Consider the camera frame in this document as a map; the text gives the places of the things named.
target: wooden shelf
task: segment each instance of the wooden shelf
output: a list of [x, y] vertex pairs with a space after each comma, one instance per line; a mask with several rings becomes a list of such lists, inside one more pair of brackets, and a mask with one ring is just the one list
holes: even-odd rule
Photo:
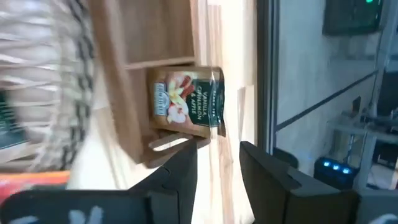
[[135, 70], [141, 68], [153, 68], [168, 65], [181, 65], [187, 63], [195, 63], [195, 57], [182, 57], [182, 58], [170, 58], [164, 60], [154, 60], [150, 62], [139, 62], [126, 65], [124, 68], [126, 70]]
[[189, 0], [119, 0], [119, 5], [128, 64], [194, 56]]
[[[195, 61], [190, 0], [88, 4], [118, 141], [136, 163], [156, 167], [188, 143], [173, 141], [193, 136], [151, 128], [145, 68]], [[169, 148], [155, 151], [159, 146]]]

